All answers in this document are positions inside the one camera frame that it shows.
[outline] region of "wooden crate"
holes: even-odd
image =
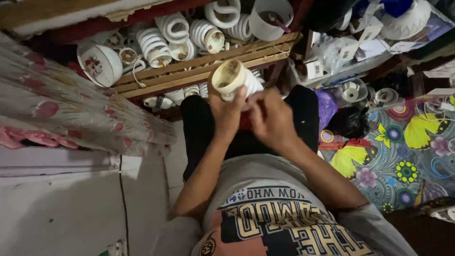
[[[237,58],[246,67],[251,68],[285,59],[289,56],[286,52],[300,38],[301,34],[294,32],[283,35],[272,42],[257,41],[253,44],[234,48],[229,51],[222,51],[217,54],[202,56],[149,71],[137,72],[136,78],[147,87],[140,88],[131,74],[121,77],[112,88],[125,98],[138,97],[145,94],[150,95],[154,92],[172,91],[172,88],[177,89],[178,87],[182,87],[182,85],[207,79],[210,72],[221,65],[221,63],[214,63],[215,61]]]

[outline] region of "man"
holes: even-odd
[[[416,255],[349,180],[318,157],[318,99],[296,86],[182,102],[188,166],[153,255]],[[252,131],[238,131],[250,108]]]

